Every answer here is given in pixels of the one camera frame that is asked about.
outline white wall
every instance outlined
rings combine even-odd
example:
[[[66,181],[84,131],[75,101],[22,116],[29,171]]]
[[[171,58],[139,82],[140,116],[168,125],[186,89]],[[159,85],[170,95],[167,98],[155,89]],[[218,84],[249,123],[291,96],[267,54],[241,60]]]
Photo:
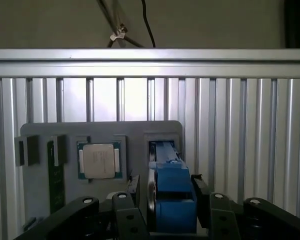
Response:
[[[283,0],[146,2],[159,48],[284,46]],[[119,9],[128,35],[151,47],[141,0],[119,0]],[[0,48],[103,48],[110,34],[95,0],[0,0]]]

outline screw hole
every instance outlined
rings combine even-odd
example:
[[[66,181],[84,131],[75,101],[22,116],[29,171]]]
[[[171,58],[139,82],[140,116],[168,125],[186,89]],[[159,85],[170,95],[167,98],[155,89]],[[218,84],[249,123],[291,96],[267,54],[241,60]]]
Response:
[[[226,216],[220,216],[219,219],[220,219],[221,221],[227,221],[227,217],[226,217]]]
[[[222,196],[221,194],[216,194],[216,195],[214,195],[214,197],[217,198],[217,199],[223,199],[224,198],[224,196]]]
[[[89,203],[91,203],[92,201],[93,201],[92,198],[85,198],[85,199],[83,199],[83,203],[84,203],[84,204],[89,204]]]
[[[221,231],[221,233],[222,233],[223,235],[228,235],[228,234],[229,234],[229,230],[226,229],[226,228],[221,228],[220,231]]]
[[[132,232],[133,234],[136,234],[138,232],[138,228],[134,226],[130,229],[130,232]]]
[[[121,198],[121,199],[125,198],[126,196],[127,195],[125,193],[119,193],[118,194],[118,197]]]

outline corrugated metal wall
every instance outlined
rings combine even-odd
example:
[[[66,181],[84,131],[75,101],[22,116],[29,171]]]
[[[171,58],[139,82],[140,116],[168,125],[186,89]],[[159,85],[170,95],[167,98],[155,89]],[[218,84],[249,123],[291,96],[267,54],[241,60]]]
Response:
[[[0,78],[0,223],[25,221],[14,154],[23,124],[146,120],[182,123],[186,163],[216,192],[300,217],[300,79]]]

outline gray fixture plate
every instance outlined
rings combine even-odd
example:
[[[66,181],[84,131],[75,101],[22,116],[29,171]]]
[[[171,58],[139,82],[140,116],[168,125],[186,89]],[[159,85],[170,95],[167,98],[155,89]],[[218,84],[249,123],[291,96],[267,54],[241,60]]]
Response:
[[[54,150],[55,164],[64,164],[64,189],[66,203],[82,196],[92,196],[103,201],[111,192],[125,191],[127,177],[140,175],[140,209],[146,216],[149,142],[173,140],[183,158],[183,127],[178,121],[123,121],[123,122],[71,122],[71,123],[27,123],[21,128],[21,137],[16,138],[29,153],[25,144],[36,136],[37,144],[31,151],[37,151],[39,159],[29,159],[32,164],[24,164],[23,185],[26,219],[47,217],[50,214],[49,176],[47,143],[55,141],[59,149]],[[78,178],[77,142],[89,139],[90,143],[121,142],[122,166],[126,169],[122,179]],[[16,152],[16,163],[20,165],[20,151]]]

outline metal enclosure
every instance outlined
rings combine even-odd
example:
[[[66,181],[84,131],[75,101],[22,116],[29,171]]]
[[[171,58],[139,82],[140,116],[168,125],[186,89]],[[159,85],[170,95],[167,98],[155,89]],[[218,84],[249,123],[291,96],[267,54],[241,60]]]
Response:
[[[0,239],[25,222],[25,123],[178,120],[215,191],[300,217],[300,50],[1,49]]]

